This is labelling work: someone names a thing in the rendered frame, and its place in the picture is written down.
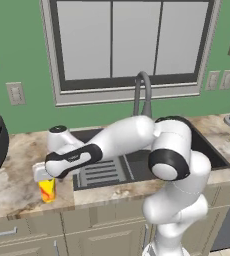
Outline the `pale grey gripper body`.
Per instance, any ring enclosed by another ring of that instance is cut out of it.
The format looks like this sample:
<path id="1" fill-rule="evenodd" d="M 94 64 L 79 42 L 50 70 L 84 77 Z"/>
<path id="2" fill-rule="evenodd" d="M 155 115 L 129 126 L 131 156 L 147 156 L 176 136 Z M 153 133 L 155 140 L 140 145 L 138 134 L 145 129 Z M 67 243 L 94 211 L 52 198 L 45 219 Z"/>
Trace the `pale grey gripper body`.
<path id="1" fill-rule="evenodd" d="M 32 171 L 33 171 L 35 182 L 41 182 L 41 181 L 53 179 L 53 177 L 49 175 L 48 172 L 46 171 L 44 162 L 34 164 L 32 166 Z"/>

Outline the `yellow and orange cup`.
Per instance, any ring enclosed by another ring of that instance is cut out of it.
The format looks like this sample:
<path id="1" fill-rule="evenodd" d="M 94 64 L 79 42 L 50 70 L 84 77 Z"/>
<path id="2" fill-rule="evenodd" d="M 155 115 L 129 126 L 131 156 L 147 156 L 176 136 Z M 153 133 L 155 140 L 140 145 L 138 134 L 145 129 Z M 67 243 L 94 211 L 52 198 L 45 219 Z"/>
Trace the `yellow and orange cup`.
<path id="1" fill-rule="evenodd" d="M 41 198 L 45 203 L 51 203 L 56 198 L 55 179 L 43 180 L 38 182 Z"/>

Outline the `beige cabinet door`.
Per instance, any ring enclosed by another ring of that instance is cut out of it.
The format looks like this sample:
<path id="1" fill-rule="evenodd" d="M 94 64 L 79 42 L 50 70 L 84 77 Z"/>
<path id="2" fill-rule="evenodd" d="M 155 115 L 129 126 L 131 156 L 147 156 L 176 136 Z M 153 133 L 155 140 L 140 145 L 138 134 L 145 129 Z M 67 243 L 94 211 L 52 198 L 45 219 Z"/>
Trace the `beige cabinet door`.
<path id="1" fill-rule="evenodd" d="M 191 256 L 208 256 L 230 208 L 230 184 L 207 186 L 204 196 L 208 201 L 207 216 L 191 225 L 182 240 Z"/>
<path id="2" fill-rule="evenodd" d="M 67 234 L 69 256 L 141 256 L 148 232 L 140 221 Z"/>
<path id="3" fill-rule="evenodd" d="M 56 256 L 53 246 L 55 240 L 57 241 L 59 255 L 68 256 L 65 242 L 60 238 L 0 246 L 0 256 Z"/>

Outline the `grey curved faucet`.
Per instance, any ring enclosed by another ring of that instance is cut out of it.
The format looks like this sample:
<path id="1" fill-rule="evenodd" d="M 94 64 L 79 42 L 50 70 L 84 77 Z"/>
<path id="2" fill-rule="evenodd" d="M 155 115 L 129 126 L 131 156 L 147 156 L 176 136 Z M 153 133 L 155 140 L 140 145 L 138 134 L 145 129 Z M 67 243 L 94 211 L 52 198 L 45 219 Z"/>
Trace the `grey curved faucet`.
<path id="1" fill-rule="evenodd" d="M 142 112 L 139 112 L 139 102 L 140 102 L 140 87 L 144 86 L 145 88 L 145 101 L 143 104 Z M 146 115 L 148 117 L 152 117 L 152 109 L 151 109 L 151 98 L 152 98 L 152 90 L 151 90 L 151 81 L 148 74 L 144 71 L 138 73 L 135 79 L 135 94 L 134 94 L 134 108 L 133 115 L 137 116 L 139 113 L 141 115 Z"/>

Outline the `dark sink basin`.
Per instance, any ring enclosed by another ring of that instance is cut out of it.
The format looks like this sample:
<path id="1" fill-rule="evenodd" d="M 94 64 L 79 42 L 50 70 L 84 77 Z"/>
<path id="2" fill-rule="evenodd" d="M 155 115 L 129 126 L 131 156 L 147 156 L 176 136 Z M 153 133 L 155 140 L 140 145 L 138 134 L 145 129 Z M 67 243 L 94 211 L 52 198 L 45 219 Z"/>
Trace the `dark sink basin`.
<path id="1" fill-rule="evenodd" d="M 209 158 L 212 171 L 230 168 L 230 163 L 194 125 L 191 125 L 191 131 L 191 148 Z M 79 174 L 73 176 L 73 188 L 75 191 L 78 191 L 153 180 L 155 176 L 148 168 L 149 153 L 149 150 L 144 149 L 89 165 L 81 170 Z"/>

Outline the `beige drawer front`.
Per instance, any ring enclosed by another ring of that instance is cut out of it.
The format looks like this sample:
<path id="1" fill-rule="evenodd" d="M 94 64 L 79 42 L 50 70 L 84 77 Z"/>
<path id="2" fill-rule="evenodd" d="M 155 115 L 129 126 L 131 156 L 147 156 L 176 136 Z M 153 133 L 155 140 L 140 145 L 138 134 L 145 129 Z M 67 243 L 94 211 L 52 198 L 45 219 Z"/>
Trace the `beige drawer front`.
<path id="1" fill-rule="evenodd" d="M 18 228 L 17 233 L 0 237 L 0 244 L 4 245 L 63 234 L 59 213 L 0 221 L 0 232 L 10 231 L 14 227 Z"/>

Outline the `grey framed window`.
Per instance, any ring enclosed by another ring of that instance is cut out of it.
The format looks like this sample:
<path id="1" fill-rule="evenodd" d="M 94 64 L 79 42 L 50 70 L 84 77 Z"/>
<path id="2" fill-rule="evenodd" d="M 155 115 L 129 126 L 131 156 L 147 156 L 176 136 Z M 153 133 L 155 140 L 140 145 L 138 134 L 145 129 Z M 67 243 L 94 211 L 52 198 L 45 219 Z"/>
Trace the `grey framed window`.
<path id="1" fill-rule="evenodd" d="M 56 106 L 197 96 L 222 0 L 40 0 Z"/>

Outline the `grey wall outlet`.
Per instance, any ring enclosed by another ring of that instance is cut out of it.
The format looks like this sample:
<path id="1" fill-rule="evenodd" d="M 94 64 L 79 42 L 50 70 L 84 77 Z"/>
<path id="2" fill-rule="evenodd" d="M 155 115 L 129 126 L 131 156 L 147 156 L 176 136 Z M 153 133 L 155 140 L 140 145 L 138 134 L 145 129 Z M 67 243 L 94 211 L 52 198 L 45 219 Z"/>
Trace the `grey wall outlet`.
<path id="1" fill-rule="evenodd" d="M 21 82 L 10 82 L 6 84 L 10 103 L 12 105 L 25 105 L 25 96 Z"/>
<path id="2" fill-rule="evenodd" d="M 219 71 L 210 71 L 208 78 L 207 78 L 207 83 L 205 89 L 207 91 L 210 90 L 215 90 L 217 87 L 218 79 L 219 79 Z"/>
<path id="3" fill-rule="evenodd" d="M 220 90 L 228 90 L 230 88 L 230 70 L 225 70 L 222 76 Z"/>

